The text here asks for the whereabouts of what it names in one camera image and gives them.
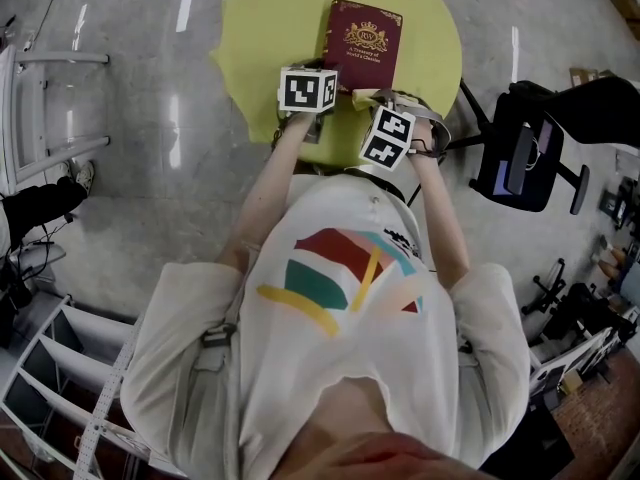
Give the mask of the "white shelf unit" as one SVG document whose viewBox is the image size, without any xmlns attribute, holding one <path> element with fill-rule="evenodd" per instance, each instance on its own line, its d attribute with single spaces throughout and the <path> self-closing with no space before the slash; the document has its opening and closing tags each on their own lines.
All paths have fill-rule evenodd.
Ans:
<svg viewBox="0 0 640 480">
<path fill-rule="evenodd" d="M 81 436 L 133 325 L 70 297 L 36 324 L 0 386 L 0 480 L 73 480 Z M 130 426 L 120 392 L 108 421 L 95 480 L 176 480 Z"/>
</svg>

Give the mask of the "dark red book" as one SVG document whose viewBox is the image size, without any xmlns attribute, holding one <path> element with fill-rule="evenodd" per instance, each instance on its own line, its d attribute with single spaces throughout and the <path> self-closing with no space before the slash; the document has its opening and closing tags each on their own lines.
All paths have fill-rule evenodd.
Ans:
<svg viewBox="0 0 640 480">
<path fill-rule="evenodd" d="M 329 9 L 323 59 L 338 72 L 338 91 L 390 89 L 398 58 L 403 16 L 349 0 Z"/>
</svg>

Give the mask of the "white metal frame stand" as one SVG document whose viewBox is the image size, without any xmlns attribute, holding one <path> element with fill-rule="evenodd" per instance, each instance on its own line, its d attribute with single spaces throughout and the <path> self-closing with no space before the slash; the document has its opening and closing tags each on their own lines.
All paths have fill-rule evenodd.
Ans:
<svg viewBox="0 0 640 480">
<path fill-rule="evenodd" d="M 19 145 L 22 141 L 18 131 L 18 67 L 47 62 L 107 65 L 110 58 L 106 54 L 78 51 L 23 52 L 13 45 L 0 52 L 0 187 L 9 194 L 16 192 L 19 184 L 47 169 L 110 143 L 109 137 L 101 136 L 73 144 L 54 154 L 48 153 L 44 112 L 46 81 L 44 69 L 38 68 L 34 75 L 31 124 L 36 160 L 25 165 L 20 163 Z"/>
</svg>

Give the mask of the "person's right forearm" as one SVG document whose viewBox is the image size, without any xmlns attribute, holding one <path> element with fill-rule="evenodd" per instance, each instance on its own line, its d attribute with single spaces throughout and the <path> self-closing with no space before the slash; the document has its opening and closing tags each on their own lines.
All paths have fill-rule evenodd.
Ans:
<svg viewBox="0 0 640 480">
<path fill-rule="evenodd" d="M 461 226 L 447 191 L 438 160 L 426 155 L 433 146 L 432 124 L 418 118 L 409 156 L 422 191 L 428 241 L 440 284 L 451 290 L 470 269 L 470 258 Z"/>
</svg>

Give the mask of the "white perforated metal strip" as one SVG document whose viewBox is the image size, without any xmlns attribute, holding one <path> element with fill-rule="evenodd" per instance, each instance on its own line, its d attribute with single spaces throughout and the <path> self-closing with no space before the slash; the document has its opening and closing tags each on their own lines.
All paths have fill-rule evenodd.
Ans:
<svg viewBox="0 0 640 480">
<path fill-rule="evenodd" d="M 97 467 L 95 452 L 102 437 L 107 436 L 108 413 L 116 395 L 120 392 L 123 376 L 129 366 L 139 335 L 142 318 L 139 317 L 129 332 L 100 392 L 96 406 L 80 439 L 73 480 L 95 480 L 91 468 Z"/>
</svg>

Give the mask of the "black swivel chair base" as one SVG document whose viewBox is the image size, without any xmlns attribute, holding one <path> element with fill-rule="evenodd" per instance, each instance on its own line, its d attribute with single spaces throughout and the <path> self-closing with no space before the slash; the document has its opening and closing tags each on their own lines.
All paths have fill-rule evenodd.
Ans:
<svg viewBox="0 0 640 480">
<path fill-rule="evenodd" d="M 544 284 L 539 275 L 533 277 L 532 282 L 539 288 L 540 293 L 534 300 L 521 308 L 523 316 L 529 316 L 533 313 L 546 313 L 553 304 L 560 302 L 560 294 L 566 287 L 564 280 L 564 270 L 566 262 L 563 258 L 559 258 L 551 269 L 552 277 L 548 284 Z"/>
</svg>

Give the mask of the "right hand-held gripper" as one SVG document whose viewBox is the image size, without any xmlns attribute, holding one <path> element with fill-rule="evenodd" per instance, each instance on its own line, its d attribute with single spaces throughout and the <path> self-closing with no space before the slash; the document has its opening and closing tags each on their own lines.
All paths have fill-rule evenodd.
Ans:
<svg viewBox="0 0 640 480">
<path fill-rule="evenodd" d="M 451 132 L 444 118 L 419 96 L 405 91 L 383 91 L 386 104 L 369 110 L 372 121 L 363 139 L 359 159 L 394 171 L 404 157 L 417 153 L 411 142 L 418 118 L 432 124 L 434 142 L 426 155 L 438 159 L 451 142 Z"/>
</svg>

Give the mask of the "round yellow table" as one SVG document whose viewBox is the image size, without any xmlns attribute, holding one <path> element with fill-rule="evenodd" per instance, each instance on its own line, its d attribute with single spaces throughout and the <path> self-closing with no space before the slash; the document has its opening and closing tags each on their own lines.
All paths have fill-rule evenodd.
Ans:
<svg viewBox="0 0 640 480">
<path fill-rule="evenodd" d="M 213 55 L 253 142 L 269 143 L 274 137 L 281 69 L 323 59 L 332 1 L 224 0 L 221 42 Z M 419 96 L 435 112 L 446 115 L 458 93 L 462 51 L 443 0 L 349 1 L 403 16 L 390 89 Z M 338 91 L 334 112 L 324 121 L 319 143 L 303 145 L 301 159 L 330 167 L 356 165 L 369 123 L 367 111 L 354 110 L 352 93 Z"/>
</svg>

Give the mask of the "white printed t-shirt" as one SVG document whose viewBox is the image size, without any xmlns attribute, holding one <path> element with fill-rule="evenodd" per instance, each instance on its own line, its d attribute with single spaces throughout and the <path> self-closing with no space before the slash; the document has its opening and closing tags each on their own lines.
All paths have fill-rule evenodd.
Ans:
<svg viewBox="0 0 640 480">
<path fill-rule="evenodd" d="M 447 290 L 403 202 L 308 176 L 246 273 L 164 267 L 120 404 L 190 480 L 268 480 L 324 390 L 368 378 L 394 430 L 477 467 L 520 423 L 529 372 L 503 267 Z"/>
</svg>

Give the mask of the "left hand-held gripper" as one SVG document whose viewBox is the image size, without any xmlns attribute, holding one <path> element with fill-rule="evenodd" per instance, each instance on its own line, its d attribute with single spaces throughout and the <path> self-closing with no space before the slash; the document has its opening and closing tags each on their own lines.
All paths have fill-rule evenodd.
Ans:
<svg viewBox="0 0 640 480">
<path fill-rule="evenodd" d="M 312 59 L 281 69 L 277 91 L 277 137 L 280 137 L 292 118 L 298 114 L 313 117 L 304 141 L 318 144 L 324 119 L 334 112 L 338 94 L 340 71 L 326 68 L 323 59 Z"/>
</svg>

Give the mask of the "black mesh office chair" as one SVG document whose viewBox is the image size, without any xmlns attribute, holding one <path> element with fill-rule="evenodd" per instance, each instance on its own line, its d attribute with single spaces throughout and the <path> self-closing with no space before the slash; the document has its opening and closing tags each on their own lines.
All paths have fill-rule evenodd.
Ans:
<svg viewBox="0 0 640 480">
<path fill-rule="evenodd" d="M 580 212 L 590 169 L 583 164 L 573 171 L 561 161 L 566 137 L 583 145 L 640 148 L 640 90 L 618 76 L 559 92 L 526 80 L 512 83 L 498 97 L 493 118 L 485 114 L 465 82 L 460 89 L 476 117 L 479 134 L 457 140 L 448 149 L 483 147 L 479 173 L 469 187 L 503 206 L 541 212 L 561 177 L 574 189 L 570 213 Z"/>
</svg>

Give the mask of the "person's left forearm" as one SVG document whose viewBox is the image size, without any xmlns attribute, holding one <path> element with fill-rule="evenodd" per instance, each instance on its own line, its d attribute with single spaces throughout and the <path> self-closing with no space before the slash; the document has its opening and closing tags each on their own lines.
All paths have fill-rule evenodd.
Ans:
<svg viewBox="0 0 640 480">
<path fill-rule="evenodd" d="M 215 262 L 245 273 L 249 247 L 261 247 L 285 213 L 300 147 L 314 123 L 312 114 L 292 117 L 241 206 L 232 232 Z"/>
</svg>

